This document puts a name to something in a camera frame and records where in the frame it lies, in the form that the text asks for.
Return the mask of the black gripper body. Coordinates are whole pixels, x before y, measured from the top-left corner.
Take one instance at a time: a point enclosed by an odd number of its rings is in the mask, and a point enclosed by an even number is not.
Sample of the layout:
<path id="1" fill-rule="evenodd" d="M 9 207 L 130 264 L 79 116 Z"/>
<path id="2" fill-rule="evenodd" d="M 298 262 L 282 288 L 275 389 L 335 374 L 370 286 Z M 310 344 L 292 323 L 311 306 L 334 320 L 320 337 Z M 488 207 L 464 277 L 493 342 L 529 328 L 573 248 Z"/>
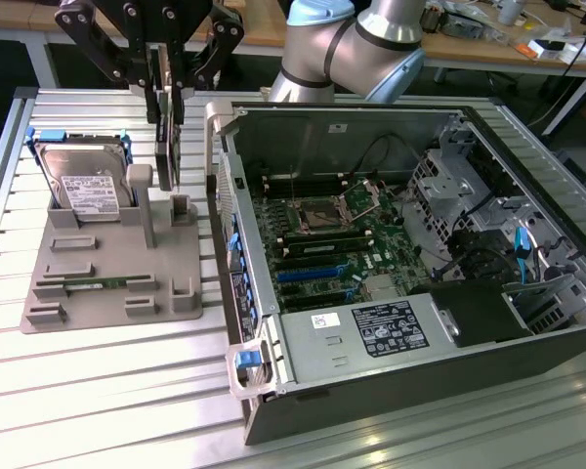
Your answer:
<path id="1" fill-rule="evenodd" d="M 146 43 L 164 43 L 172 25 L 177 27 L 180 39 L 186 43 L 211 11 L 211 2 L 207 0 L 94 1 L 93 4 L 124 38 L 128 38 L 124 10 L 129 6 L 135 8 Z"/>

